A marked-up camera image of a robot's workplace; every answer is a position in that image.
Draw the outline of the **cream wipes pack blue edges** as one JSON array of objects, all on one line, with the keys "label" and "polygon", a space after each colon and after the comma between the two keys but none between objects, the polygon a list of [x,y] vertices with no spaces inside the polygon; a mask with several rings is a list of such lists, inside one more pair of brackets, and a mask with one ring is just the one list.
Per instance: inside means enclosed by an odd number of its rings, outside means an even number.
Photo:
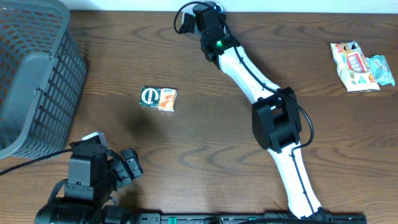
[{"label": "cream wipes pack blue edges", "polygon": [[332,43],[330,47],[337,74],[348,92],[380,90],[357,42]]}]

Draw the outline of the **green soft wipes pack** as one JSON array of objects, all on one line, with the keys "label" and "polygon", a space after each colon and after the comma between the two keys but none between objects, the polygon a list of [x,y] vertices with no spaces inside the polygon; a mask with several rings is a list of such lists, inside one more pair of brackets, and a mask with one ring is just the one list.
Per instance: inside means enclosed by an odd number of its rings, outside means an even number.
[{"label": "green soft wipes pack", "polygon": [[375,55],[371,58],[366,58],[366,61],[378,84],[392,86],[396,84],[385,56]]}]

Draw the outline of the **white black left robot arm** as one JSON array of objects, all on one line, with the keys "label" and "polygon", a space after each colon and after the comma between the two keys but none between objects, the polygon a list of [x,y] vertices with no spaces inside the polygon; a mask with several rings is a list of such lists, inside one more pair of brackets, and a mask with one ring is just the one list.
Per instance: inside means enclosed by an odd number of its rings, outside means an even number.
[{"label": "white black left robot arm", "polygon": [[137,152],[119,155],[93,140],[70,143],[68,178],[58,182],[35,223],[135,223],[135,214],[115,205],[111,194],[143,175]]}]

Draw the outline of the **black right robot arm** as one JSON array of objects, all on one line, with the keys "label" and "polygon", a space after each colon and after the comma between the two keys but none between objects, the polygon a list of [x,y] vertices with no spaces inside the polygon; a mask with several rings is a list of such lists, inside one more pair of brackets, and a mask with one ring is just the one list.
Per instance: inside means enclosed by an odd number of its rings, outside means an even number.
[{"label": "black right robot arm", "polygon": [[297,103],[290,87],[270,81],[249,59],[245,49],[226,23],[223,8],[211,1],[192,1],[192,9],[178,10],[182,25],[178,34],[200,36],[205,58],[230,76],[251,102],[252,131],[258,144],[272,156],[287,193],[289,209],[300,220],[327,222],[325,211],[315,196],[302,159],[301,117],[313,132],[313,124]]}]

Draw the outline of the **orange tissue pack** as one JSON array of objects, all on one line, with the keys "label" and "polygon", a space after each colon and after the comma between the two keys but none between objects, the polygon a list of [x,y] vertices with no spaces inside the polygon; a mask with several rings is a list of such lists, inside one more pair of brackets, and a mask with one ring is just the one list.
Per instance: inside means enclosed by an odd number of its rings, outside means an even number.
[{"label": "orange tissue pack", "polygon": [[160,100],[158,109],[161,111],[174,111],[177,90],[171,88],[162,88],[160,91]]}]

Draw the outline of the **black healing ointment box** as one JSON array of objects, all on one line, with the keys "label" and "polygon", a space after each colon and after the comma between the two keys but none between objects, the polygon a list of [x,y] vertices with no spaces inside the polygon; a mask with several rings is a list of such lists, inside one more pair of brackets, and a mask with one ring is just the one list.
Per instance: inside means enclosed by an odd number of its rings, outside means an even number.
[{"label": "black healing ointment box", "polygon": [[157,108],[159,106],[160,92],[160,88],[143,86],[139,104],[142,107]]}]

